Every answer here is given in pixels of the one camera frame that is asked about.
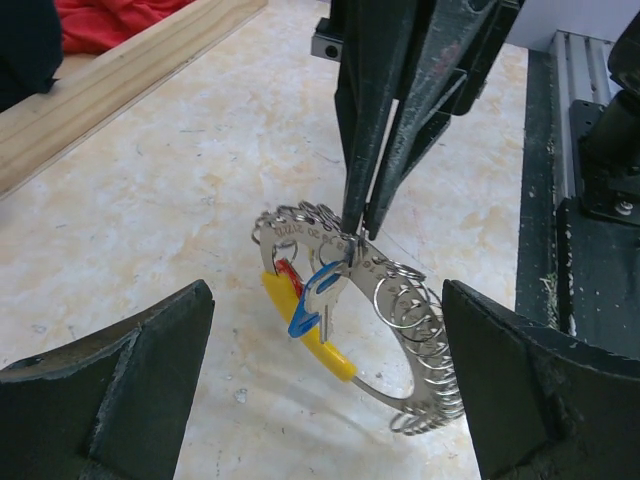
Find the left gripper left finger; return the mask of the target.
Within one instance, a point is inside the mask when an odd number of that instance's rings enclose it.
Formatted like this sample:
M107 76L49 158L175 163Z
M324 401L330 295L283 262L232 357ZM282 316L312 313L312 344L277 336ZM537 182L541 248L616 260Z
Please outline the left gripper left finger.
M2 478L173 478L214 306L197 280L3 368Z

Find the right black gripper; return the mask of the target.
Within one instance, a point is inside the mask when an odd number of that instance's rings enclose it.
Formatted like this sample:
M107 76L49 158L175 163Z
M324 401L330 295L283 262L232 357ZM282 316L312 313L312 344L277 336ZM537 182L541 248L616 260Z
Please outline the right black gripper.
M408 173L469 112L520 13L520 1L333 1L312 55L339 63L336 114L346 165L341 229L381 230Z

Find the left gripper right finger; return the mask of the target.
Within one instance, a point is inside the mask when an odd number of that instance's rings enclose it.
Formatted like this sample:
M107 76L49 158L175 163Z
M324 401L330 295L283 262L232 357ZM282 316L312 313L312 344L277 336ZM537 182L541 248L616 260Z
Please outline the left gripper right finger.
M442 307L484 479L636 479L639 363L447 280Z

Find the blue key tag with key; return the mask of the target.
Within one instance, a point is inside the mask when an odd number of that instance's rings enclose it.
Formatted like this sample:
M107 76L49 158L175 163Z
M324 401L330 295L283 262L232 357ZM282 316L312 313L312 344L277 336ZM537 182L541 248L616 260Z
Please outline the blue key tag with key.
M292 338L301 338L314 327L319 328L318 340L326 343L332 333L332 313L348 282L347 262L326 264L305 284L302 296L288 327Z

